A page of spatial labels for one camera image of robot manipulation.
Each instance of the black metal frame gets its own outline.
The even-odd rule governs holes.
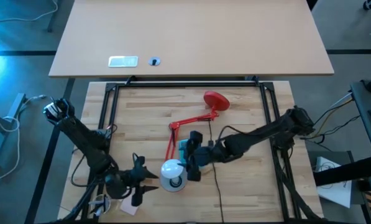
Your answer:
[[[245,82],[245,81],[233,81],[233,82],[209,82],[209,81],[201,81],[201,82],[131,82],[132,79],[128,79],[127,82],[125,83],[107,83],[106,84],[106,89],[105,89],[105,94],[104,94],[104,100],[103,100],[103,107],[101,108],[101,115],[99,119],[99,124],[98,124],[98,129],[103,129],[104,128],[104,122],[105,122],[105,117],[106,117],[106,112],[108,108],[108,101],[111,93],[113,92],[114,98],[112,101],[112,108],[111,108],[111,114],[109,115],[109,123],[108,127],[112,128],[112,125],[114,124],[114,118],[116,116],[116,108],[117,108],[117,101],[119,99],[119,91],[121,88],[156,88],[156,87],[164,87],[164,88],[176,88],[176,87],[201,87],[201,86],[208,86],[208,87],[229,87],[229,86],[244,86],[244,87],[258,87],[260,88],[261,92],[261,97],[262,97],[262,104],[263,104],[263,110],[265,114],[265,120],[267,123],[270,123],[271,117],[270,117],[270,110],[269,110],[269,105],[267,101],[267,94],[266,91],[270,93],[271,101],[272,101],[272,109],[273,113],[275,115],[275,119],[278,119],[280,117],[280,112],[278,109],[278,103],[277,103],[277,98],[275,95],[275,89],[273,86],[272,82],[263,82],[259,83],[258,80],[256,82]],[[288,211],[288,206],[286,202],[286,196],[285,196],[285,189],[283,187],[283,181],[282,181],[282,168],[280,167],[279,163],[279,155],[278,151],[273,147],[272,140],[270,140],[270,145],[271,145],[271,152],[272,152],[272,157],[273,157],[273,165],[274,165],[274,170],[275,170],[275,176],[277,178],[277,185],[278,185],[278,193],[279,193],[279,199],[280,199],[280,205],[282,209],[282,216],[283,216],[283,222],[254,222],[254,223],[322,223],[322,220],[304,220],[301,218],[301,213],[300,213],[300,208],[297,205],[296,200],[291,197],[292,201],[292,206],[294,208],[294,218],[290,218],[289,211]],[[291,171],[291,164],[288,156],[287,151],[281,151],[280,153],[281,157],[283,158],[284,162],[284,168],[286,171],[286,175],[288,179],[290,180],[291,184],[294,186],[294,180],[293,180],[293,174]],[[47,176],[48,170],[44,169],[41,171],[40,175],[45,175]],[[89,175],[88,178],[88,183],[90,183],[93,180],[93,175]],[[103,184],[98,185],[97,193],[101,194],[103,192]],[[36,214],[37,212],[37,207],[34,208],[31,206],[29,209],[29,213]],[[88,211],[89,206],[88,203],[86,203],[82,211]],[[94,216],[93,218],[88,218],[88,212],[82,212],[81,219],[76,220],[76,221],[69,221],[69,222],[63,222],[63,223],[97,223],[98,222],[98,217]]]

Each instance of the wooden desk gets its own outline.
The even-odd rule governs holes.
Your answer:
[[[280,112],[284,113],[294,105],[290,84],[288,82],[274,84]],[[90,129],[98,127],[104,89],[104,82],[89,84],[81,120]],[[171,121],[207,113],[209,110],[203,101],[203,93],[208,89],[218,91],[231,102],[231,107],[220,112],[220,117],[211,123],[213,139],[217,138],[221,128],[226,124],[244,131],[265,124],[260,90],[256,87],[122,89],[115,118],[118,129],[113,134],[110,150],[120,169],[132,168],[131,154],[135,152],[145,156],[148,169],[160,175],[170,134],[168,124]],[[188,138],[192,130],[202,132],[203,144],[207,144],[209,139],[207,122],[181,127],[179,139]],[[73,155],[59,218],[68,214],[68,210],[74,207],[84,192],[83,188],[70,184],[70,176],[81,156],[80,151]],[[304,141],[296,140],[291,164],[297,191],[312,210],[322,216]],[[282,221],[268,141],[252,146],[242,158],[234,162],[216,164],[216,170],[226,222]],[[88,166],[83,162],[76,172],[75,182],[86,183],[88,171]],[[159,180],[148,180],[145,184],[160,186]],[[119,202],[112,203],[110,211],[100,218],[101,222],[221,221],[219,197],[210,165],[202,170],[201,182],[188,182],[186,187],[177,193],[167,192],[161,187],[153,192],[147,192],[135,216],[120,211],[117,203]]]
[[[118,55],[138,66],[109,68]],[[49,75],[333,73],[306,0],[76,0]]]

